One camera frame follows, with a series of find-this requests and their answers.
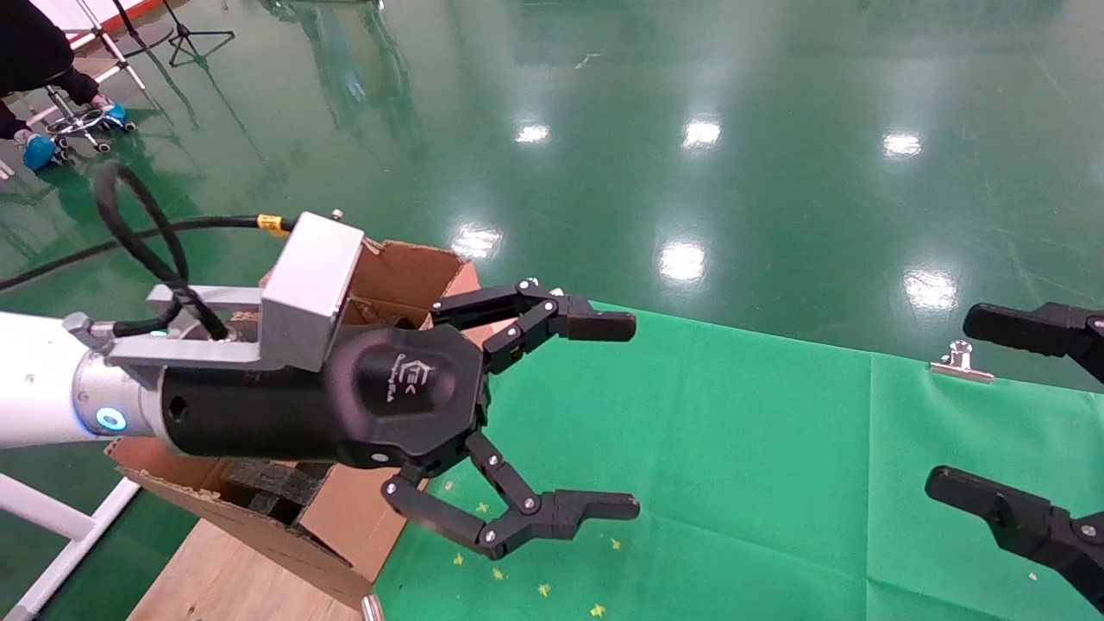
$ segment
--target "rolling stool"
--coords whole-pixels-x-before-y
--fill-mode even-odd
[[[106,154],[112,150],[112,146],[102,140],[97,140],[95,136],[92,135],[89,129],[99,128],[104,131],[109,131],[113,127],[118,127],[124,131],[134,131],[135,124],[131,122],[119,123],[115,118],[107,116],[106,110],[102,109],[91,109],[82,113],[74,113],[73,109],[65,103],[65,98],[62,94],[57,92],[51,85],[46,85],[46,95],[50,101],[57,106],[57,112],[61,113],[62,118],[46,124],[46,134],[50,135],[50,140],[53,141],[54,146],[57,148],[54,158],[59,161],[66,161],[72,159],[68,154],[68,137],[79,135],[83,136],[92,147],[102,154]]]

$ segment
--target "white metal frame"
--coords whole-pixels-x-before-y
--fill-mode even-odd
[[[61,501],[0,474],[0,511],[12,513],[70,539],[68,545],[46,567],[3,621],[31,621],[38,617],[46,601],[76,569],[139,488],[137,483],[124,478],[104,498],[94,514],[85,515]]]
[[[85,17],[88,18],[88,23],[92,25],[88,30],[64,30],[63,32],[65,32],[66,34],[81,34],[79,38],[70,43],[70,48],[73,48],[73,50],[79,50],[81,48],[84,48],[85,45],[92,43],[96,39],[99,39],[104,43],[104,46],[107,48],[107,50],[112,53],[112,55],[115,56],[118,61],[116,62],[114,67],[106,71],[105,73],[102,73],[100,75],[94,75],[93,78],[95,78],[96,82],[98,83],[103,83],[108,77],[115,75],[116,73],[119,73],[120,71],[126,70],[126,72],[130,74],[130,78],[134,80],[135,84],[138,85],[138,88],[145,91],[146,84],[141,81],[140,77],[138,77],[138,74],[135,73],[134,67],[130,66],[129,62],[127,62],[127,59],[126,56],[123,55],[123,52],[119,52],[119,49],[115,46],[115,42],[112,41],[112,38],[107,35],[107,32],[99,24],[99,20],[96,19],[95,13],[92,12],[92,9],[88,8],[88,4],[85,2],[85,0],[73,0],[73,1],[76,2],[76,6],[79,7],[81,11],[83,11]],[[46,119],[47,116],[54,114],[55,112],[57,112],[57,106],[50,106],[46,109],[35,114],[30,119],[28,119],[26,124],[32,125],[34,123],[43,122]]]

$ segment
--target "cardboard box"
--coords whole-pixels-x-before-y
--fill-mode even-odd
[[[365,241],[344,322],[406,319],[425,328],[434,301],[478,287],[475,266],[452,252]],[[481,345],[493,328],[465,334]],[[371,592],[405,524],[380,495],[392,469],[330,467],[309,504],[285,524],[247,508],[252,491],[227,477],[240,461],[179,455],[157,440],[141,438],[118,440],[106,453],[127,478],[211,522],[352,608]]]

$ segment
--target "blue indicator light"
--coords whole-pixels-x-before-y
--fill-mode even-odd
[[[127,428],[127,419],[115,408],[100,408],[96,410],[96,422],[112,431],[123,431]]]

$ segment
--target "black robotic finger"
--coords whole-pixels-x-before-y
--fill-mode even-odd
[[[985,519],[1001,549],[1054,569],[1104,613],[1104,513],[1072,519],[1047,498],[947,466],[925,490]]]
[[[434,325],[448,325],[458,330],[512,319],[535,303],[522,291],[518,285],[502,285],[450,295],[433,303],[429,315]]]
[[[1030,312],[975,304],[963,331],[978,338],[1043,356],[1081,356],[1098,335],[1093,319],[1102,313],[1048,302]]]
[[[566,296],[562,306],[567,317],[561,333],[571,340],[626,341],[636,336],[636,316],[617,310],[595,310],[582,297]]]
[[[473,433],[464,445],[471,456],[471,463],[511,509],[522,514],[537,512],[537,494],[518,471],[506,463],[506,459],[487,436],[479,432]]]
[[[478,517],[426,494],[417,488],[417,483],[402,476],[389,478],[380,492],[399,515],[469,550],[484,554],[477,540],[486,523]]]
[[[479,546],[491,559],[502,558],[532,539],[574,539],[588,518],[634,519],[640,503],[629,494],[606,492],[545,492],[537,512],[509,511],[484,527]]]

